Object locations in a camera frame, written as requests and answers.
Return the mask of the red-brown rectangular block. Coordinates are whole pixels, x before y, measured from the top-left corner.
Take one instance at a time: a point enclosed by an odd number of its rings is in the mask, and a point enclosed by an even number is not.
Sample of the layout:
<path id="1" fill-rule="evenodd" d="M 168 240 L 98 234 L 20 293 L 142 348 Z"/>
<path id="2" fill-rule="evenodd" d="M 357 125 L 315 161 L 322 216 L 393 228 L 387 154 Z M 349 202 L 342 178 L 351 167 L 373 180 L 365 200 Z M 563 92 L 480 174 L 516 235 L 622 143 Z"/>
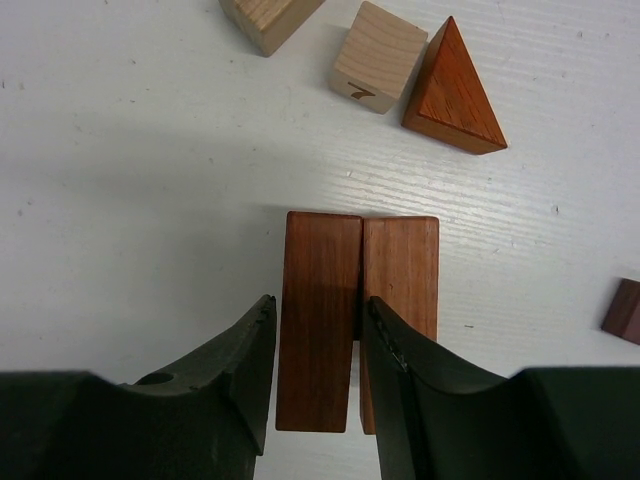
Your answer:
<path id="1" fill-rule="evenodd" d="M 437 339 L 439 220 L 363 220 L 363 298 L 382 298 L 414 330 Z"/>
<path id="2" fill-rule="evenodd" d="M 275 427 L 346 429 L 362 220 L 291 211 L 286 219 Z"/>

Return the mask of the orange triangular block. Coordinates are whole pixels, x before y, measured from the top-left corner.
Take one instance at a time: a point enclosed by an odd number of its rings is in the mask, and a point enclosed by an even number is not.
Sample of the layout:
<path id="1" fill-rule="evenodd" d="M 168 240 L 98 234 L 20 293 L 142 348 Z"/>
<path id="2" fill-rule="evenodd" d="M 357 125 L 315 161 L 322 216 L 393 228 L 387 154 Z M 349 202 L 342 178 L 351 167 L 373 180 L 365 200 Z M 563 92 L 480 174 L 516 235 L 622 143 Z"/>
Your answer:
<path id="1" fill-rule="evenodd" d="M 474 155 L 508 147 L 452 16 L 429 42 L 401 125 Z"/>

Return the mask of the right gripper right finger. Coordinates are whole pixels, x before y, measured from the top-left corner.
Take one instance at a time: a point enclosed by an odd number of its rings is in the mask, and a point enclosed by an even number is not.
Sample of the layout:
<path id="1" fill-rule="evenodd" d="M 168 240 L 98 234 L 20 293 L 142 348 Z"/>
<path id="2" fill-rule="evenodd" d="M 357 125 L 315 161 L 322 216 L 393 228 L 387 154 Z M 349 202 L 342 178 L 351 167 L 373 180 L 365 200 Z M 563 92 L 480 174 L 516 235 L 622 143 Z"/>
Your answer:
<path id="1" fill-rule="evenodd" d="M 639 371 L 535 367 L 504 378 L 378 297 L 363 338 L 385 479 L 635 479 Z"/>

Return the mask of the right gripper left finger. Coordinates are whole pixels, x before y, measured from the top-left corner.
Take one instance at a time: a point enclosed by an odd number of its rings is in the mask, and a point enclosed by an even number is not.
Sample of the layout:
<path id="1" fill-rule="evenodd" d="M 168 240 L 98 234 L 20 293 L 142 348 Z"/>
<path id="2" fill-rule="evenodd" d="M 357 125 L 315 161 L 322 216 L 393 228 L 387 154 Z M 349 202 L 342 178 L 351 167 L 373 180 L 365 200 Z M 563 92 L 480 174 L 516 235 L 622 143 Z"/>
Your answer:
<path id="1" fill-rule="evenodd" d="M 264 452 L 276 301 L 133 384 L 88 371 L 1 376 L 5 479 L 250 479 Z"/>

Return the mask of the small light wood cube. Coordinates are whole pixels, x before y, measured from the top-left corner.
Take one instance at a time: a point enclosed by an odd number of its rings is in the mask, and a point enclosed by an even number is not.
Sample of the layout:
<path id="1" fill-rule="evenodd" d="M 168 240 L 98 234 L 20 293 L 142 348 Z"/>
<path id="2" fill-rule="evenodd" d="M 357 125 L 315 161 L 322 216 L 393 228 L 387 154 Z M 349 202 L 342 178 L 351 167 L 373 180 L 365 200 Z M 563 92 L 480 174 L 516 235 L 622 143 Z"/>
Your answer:
<path id="1" fill-rule="evenodd" d="M 330 88 L 384 114 L 400 99 L 428 32 L 364 1 L 329 75 Z"/>

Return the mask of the small dark purple cube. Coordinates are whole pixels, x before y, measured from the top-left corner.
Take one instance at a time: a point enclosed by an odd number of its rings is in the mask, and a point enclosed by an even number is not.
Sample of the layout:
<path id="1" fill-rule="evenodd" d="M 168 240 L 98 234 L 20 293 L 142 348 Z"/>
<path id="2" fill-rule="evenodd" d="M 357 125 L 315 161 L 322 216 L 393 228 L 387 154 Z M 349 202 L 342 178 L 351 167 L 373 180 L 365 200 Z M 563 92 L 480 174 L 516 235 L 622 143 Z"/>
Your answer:
<path id="1" fill-rule="evenodd" d="M 601 329 L 638 345 L 640 343 L 639 302 L 639 282 L 622 278 L 601 323 Z"/>

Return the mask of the light wood rectangular block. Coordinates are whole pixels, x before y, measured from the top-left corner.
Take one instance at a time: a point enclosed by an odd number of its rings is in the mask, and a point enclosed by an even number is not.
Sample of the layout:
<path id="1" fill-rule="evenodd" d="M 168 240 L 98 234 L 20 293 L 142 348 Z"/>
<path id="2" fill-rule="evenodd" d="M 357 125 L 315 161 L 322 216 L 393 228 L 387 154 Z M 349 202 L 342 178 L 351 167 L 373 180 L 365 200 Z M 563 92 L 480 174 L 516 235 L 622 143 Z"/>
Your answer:
<path id="1" fill-rule="evenodd" d="M 219 0 L 225 15 L 265 57 L 273 55 L 324 0 Z"/>

